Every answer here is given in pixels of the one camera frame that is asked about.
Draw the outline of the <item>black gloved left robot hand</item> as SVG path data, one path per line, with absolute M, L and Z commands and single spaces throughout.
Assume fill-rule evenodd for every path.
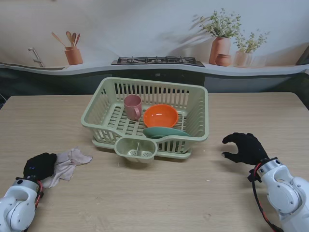
M 25 179 L 34 178 L 44 180 L 54 174 L 57 155 L 54 153 L 42 153 L 27 160 L 23 170 Z

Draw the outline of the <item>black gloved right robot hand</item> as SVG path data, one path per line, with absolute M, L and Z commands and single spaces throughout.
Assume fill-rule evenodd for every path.
M 222 140 L 223 144 L 234 143 L 238 148 L 238 153 L 223 152 L 222 155 L 235 162 L 245 163 L 248 165 L 257 165 L 265 160 L 269 160 L 266 151 L 264 150 L 258 139 L 251 133 L 235 132 L 226 136 Z

